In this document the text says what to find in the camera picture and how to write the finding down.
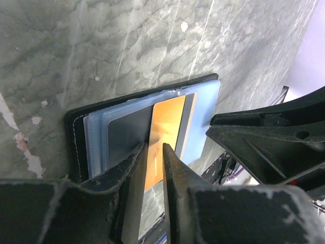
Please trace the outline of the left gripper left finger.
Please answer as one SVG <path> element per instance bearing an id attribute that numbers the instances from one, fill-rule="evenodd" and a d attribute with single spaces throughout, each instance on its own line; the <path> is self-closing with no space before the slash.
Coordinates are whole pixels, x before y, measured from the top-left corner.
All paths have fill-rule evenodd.
<path id="1" fill-rule="evenodd" d="M 2 179 L 1 243 L 137 243 L 148 146 L 76 184 Z"/>

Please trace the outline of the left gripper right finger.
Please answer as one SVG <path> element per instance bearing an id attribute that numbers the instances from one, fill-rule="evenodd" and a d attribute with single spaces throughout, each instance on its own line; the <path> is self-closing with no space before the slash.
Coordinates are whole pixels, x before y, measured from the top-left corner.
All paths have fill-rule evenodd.
<path id="1" fill-rule="evenodd" d="M 164 144 L 168 243 L 324 243 L 307 194 L 295 186 L 220 186 Z"/>

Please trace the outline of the black leather card holder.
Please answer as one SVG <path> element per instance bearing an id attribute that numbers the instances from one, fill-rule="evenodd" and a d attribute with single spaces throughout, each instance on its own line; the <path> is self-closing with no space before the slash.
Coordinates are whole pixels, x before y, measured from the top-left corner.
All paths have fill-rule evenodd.
<path id="1" fill-rule="evenodd" d="M 68 111 L 70 179 L 83 182 L 116 166 L 139 143 L 175 136 L 176 155 L 201 157 L 220 89 L 216 73 Z"/>

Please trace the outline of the black credit card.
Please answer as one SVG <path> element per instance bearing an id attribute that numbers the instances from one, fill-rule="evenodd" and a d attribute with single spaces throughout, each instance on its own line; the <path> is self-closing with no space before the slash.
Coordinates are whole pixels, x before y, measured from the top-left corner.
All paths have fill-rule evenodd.
<path id="1" fill-rule="evenodd" d="M 140 143 L 148 142 L 153 107 L 131 112 L 108 124 L 107 168 L 116 166 Z"/>

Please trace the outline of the gold credit card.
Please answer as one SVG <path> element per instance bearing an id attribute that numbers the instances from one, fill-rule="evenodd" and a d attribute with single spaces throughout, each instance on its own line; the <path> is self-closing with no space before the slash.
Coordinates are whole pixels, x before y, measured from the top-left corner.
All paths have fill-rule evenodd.
<path id="1" fill-rule="evenodd" d="M 144 192 L 163 178 L 163 144 L 172 148 L 179 135 L 184 106 L 191 107 L 196 94 L 174 96 L 172 98 L 154 97 L 152 100 L 139 101 L 135 108 L 129 108 L 127 114 L 152 106 L 152 120 L 148 142 L 138 157 L 135 170 L 124 184 L 125 213 L 120 240 L 122 243 L 137 243 L 140 229 Z"/>

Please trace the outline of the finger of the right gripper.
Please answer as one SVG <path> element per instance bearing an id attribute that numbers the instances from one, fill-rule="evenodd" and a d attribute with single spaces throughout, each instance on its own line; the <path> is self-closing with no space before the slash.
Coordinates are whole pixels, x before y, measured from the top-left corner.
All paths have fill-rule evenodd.
<path id="1" fill-rule="evenodd" d="M 213 116 L 207 136 L 260 183 L 324 189 L 324 89 L 255 110 Z"/>

